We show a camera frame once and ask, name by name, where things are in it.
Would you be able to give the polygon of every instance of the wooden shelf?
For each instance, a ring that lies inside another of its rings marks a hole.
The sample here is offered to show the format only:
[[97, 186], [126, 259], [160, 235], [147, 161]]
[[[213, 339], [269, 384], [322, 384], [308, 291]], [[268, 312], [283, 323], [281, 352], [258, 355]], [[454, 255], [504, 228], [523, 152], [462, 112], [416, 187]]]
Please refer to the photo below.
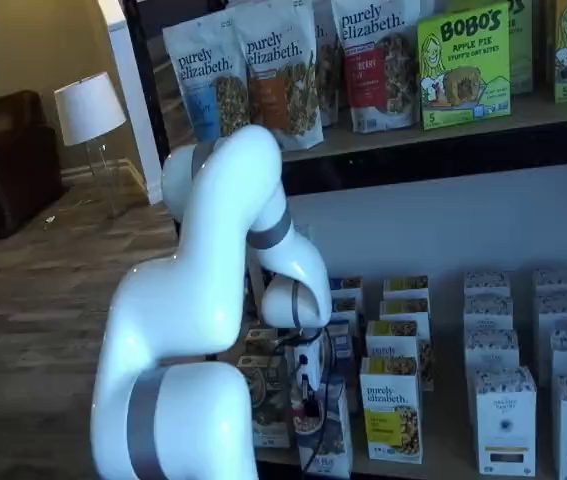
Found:
[[349, 111], [340, 112], [342, 121], [324, 130], [325, 140], [310, 150], [287, 152], [285, 162], [343, 155], [353, 152], [391, 148], [399, 145], [432, 142], [485, 133], [503, 132], [567, 122], [567, 103], [557, 105], [549, 91], [537, 92], [512, 99], [512, 115], [497, 117], [453, 127], [424, 131], [421, 125], [379, 132], [358, 134], [352, 132]]

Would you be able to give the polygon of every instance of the cable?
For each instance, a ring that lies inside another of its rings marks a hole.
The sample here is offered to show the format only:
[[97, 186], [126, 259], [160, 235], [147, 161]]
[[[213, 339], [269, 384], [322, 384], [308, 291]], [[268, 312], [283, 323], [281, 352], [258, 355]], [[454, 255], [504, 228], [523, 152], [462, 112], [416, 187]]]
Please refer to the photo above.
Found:
[[330, 379], [332, 377], [332, 364], [334, 363], [334, 347], [332, 346], [332, 337], [330, 337], [330, 332], [328, 331], [327, 327], [323, 328], [323, 331], [325, 331], [327, 335], [328, 343], [330, 344], [330, 364], [327, 368], [327, 379], [325, 381], [325, 398], [323, 401], [323, 424], [321, 425], [321, 431], [319, 432], [319, 441], [316, 443], [316, 447], [314, 447], [314, 450], [312, 451], [312, 455], [310, 455], [309, 460], [307, 461], [305, 467], [303, 467], [303, 470], [301, 471], [301, 480], [305, 478], [307, 471], [310, 469], [312, 462], [314, 461], [316, 455], [319, 453], [319, 450], [321, 449], [321, 445], [323, 445], [323, 439], [325, 437], [325, 428], [327, 426], [327, 406], [328, 406], [328, 398], [329, 398], [328, 395], [330, 390]]

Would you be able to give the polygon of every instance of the lamp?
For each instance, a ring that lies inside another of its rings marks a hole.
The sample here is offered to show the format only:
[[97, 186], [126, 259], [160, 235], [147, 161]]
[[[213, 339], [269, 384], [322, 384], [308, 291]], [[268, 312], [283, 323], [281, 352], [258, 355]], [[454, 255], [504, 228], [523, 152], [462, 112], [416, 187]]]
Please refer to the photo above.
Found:
[[66, 146], [85, 144], [94, 181], [108, 204], [108, 216], [121, 213], [118, 162], [108, 161], [102, 135], [125, 123], [125, 114], [106, 72], [54, 92]]

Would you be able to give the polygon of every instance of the white robotic arm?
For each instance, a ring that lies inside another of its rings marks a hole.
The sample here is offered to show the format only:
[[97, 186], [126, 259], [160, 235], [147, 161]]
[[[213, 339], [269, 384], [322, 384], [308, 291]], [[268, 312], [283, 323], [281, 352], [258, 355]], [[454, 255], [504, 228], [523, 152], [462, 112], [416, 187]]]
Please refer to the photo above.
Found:
[[267, 130], [248, 126], [194, 162], [179, 157], [168, 160], [163, 181], [166, 203], [182, 220], [178, 251], [133, 268], [114, 295], [94, 390], [93, 455], [108, 479], [255, 479], [242, 374], [220, 362], [158, 363], [236, 342], [246, 241], [279, 274], [263, 299], [272, 326], [325, 326], [327, 272], [294, 230], [280, 150]]

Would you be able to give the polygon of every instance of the floor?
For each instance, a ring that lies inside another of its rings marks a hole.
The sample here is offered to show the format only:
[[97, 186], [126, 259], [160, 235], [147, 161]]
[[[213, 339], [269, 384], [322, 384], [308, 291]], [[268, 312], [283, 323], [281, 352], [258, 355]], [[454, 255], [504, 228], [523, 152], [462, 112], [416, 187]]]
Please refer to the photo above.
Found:
[[0, 240], [0, 478], [94, 478], [89, 406], [110, 297], [132, 265], [175, 249], [164, 208], [134, 184], [124, 199], [108, 220], [98, 192], [76, 186]]

